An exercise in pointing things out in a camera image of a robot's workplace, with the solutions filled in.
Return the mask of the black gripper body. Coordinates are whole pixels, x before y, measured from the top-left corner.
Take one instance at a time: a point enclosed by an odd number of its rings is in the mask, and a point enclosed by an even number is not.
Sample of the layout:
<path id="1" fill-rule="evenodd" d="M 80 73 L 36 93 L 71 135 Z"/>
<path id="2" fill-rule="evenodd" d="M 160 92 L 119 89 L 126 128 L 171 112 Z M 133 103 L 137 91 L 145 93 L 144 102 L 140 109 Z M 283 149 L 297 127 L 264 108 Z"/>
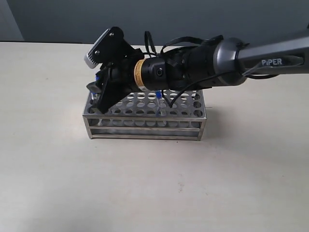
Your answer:
<path id="1" fill-rule="evenodd" d="M 167 58 L 126 58 L 107 66 L 101 77 L 101 93 L 177 90 L 183 84 L 180 68 Z"/>

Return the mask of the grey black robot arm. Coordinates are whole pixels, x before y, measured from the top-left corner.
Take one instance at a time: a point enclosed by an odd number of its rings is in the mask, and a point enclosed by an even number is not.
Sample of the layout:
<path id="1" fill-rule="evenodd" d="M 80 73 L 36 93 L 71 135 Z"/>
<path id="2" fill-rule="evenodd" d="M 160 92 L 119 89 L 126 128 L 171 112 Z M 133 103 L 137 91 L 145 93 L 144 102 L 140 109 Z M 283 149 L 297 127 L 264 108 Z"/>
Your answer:
<path id="1" fill-rule="evenodd" d="M 303 30 L 252 45 L 222 35 L 210 39 L 180 37 L 156 51 L 151 33 L 145 50 L 132 47 L 119 27 L 105 30 L 85 54 L 91 69 L 99 67 L 87 89 L 94 107 L 106 113 L 133 92 L 186 91 L 238 86 L 246 79 L 309 72 L 309 32 Z"/>

